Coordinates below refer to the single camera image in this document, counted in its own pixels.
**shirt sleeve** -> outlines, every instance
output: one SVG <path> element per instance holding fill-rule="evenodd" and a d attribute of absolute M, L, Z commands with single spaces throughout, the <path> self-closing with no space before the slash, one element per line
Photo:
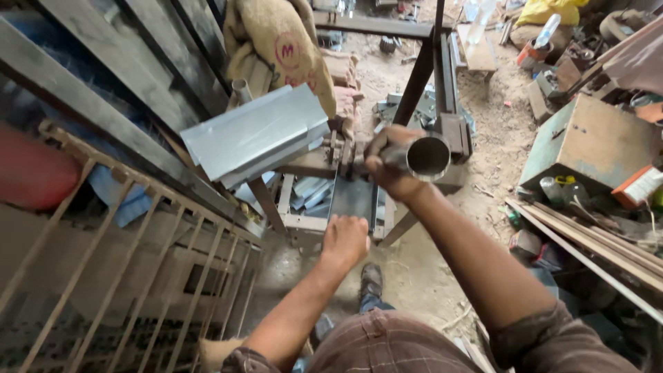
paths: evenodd
<path fill-rule="evenodd" d="M 552 310 L 491 332 L 497 364 L 516 372 L 637 373 L 628 360 L 607 348 L 596 332 L 558 301 Z"/>
<path fill-rule="evenodd" d="M 223 361 L 221 373 L 280 373 L 267 359 L 248 347 L 238 347 Z"/>

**brown checkered shirt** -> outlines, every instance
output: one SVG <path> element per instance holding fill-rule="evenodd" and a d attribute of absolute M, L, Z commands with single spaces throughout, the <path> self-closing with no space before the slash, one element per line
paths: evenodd
<path fill-rule="evenodd" d="M 575 321 L 563 303 L 550 311 L 490 332 L 502 368 L 517 372 L 637 373 L 598 335 Z M 222 373 L 278 373 L 258 352 L 235 349 Z M 399 311 L 373 309 L 346 319 L 318 347 L 307 373 L 483 373 L 438 331 Z"/>

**forearm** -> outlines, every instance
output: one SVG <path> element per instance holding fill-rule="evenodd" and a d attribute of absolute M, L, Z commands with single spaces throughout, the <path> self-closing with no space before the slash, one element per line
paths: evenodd
<path fill-rule="evenodd" d="M 550 309 L 554 297 L 520 263 L 428 184 L 407 205 L 489 329 Z"/>
<path fill-rule="evenodd" d="M 292 365 L 347 273 L 318 262 L 311 272 L 258 324 L 243 346 L 260 352 L 282 372 Z"/>

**hand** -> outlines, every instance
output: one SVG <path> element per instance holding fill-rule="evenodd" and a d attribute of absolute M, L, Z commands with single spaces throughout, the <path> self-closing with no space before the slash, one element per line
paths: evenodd
<path fill-rule="evenodd" d="M 393 143 L 404 145 L 425 134 L 423 130 L 409 130 L 402 125 L 394 124 L 380 131 L 364 151 L 364 163 L 375 182 L 385 189 L 391 198 L 399 202 L 408 204 L 426 186 L 426 183 L 385 165 L 379 153 L 387 145 Z"/>
<path fill-rule="evenodd" d="M 366 219 L 332 215 L 322 241 L 320 264 L 345 275 L 368 255 L 371 248 L 368 233 Z"/>

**sandy ground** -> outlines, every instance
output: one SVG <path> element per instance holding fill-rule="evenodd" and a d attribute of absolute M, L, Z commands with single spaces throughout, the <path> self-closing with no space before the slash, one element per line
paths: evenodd
<path fill-rule="evenodd" d="M 423 0 L 420 21 L 432 23 L 435 0 Z M 447 1 L 445 13 L 454 20 L 459 7 Z M 505 247 L 513 231 L 506 216 L 499 211 L 504 197 L 518 181 L 527 159 L 528 150 L 535 136 L 526 85 L 531 77 L 519 70 L 515 59 L 518 51 L 513 45 L 499 46 L 500 33 L 487 33 L 497 56 L 499 69 L 489 83 L 484 83 L 480 73 L 461 72 L 458 89 L 462 105 L 476 121 L 475 153 L 466 164 L 469 171 L 466 185 L 448 198 L 462 214 L 475 221 L 481 229 Z M 404 40 L 403 46 L 392 55 L 385 55 L 378 48 L 379 37 L 350 34 L 343 46 L 344 52 L 354 52 L 361 57 L 357 77 L 366 95 L 362 101 L 362 128 L 358 136 L 372 133 L 375 121 L 371 108 L 384 100 L 386 94 L 398 89 L 402 92 L 414 63 L 401 64 L 405 56 L 416 54 L 419 46 L 413 40 Z M 492 196 L 479 191 L 482 189 Z M 398 220 L 406 212 L 399 206 Z M 317 260 L 316 254 L 302 254 L 283 246 L 268 259 L 251 301 L 252 315 L 247 316 L 243 333 L 251 330 L 273 305 L 305 275 Z M 383 299 L 397 309 L 407 311 L 421 320 L 453 337 L 465 335 L 475 339 L 472 310 L 454 326 L 445 326 L 462 315 L 470 307 L 449 267 L 433 245 L 420 224 L 407 232 L 399 242 L 386 249 L 373 248 L 368 260 L 381 265 L 385 275 Z M 358 310 L 359 276 L 357 266 L 341 284 L 328 309 L 330 317 L 340 321 L 345 315 Z"/>

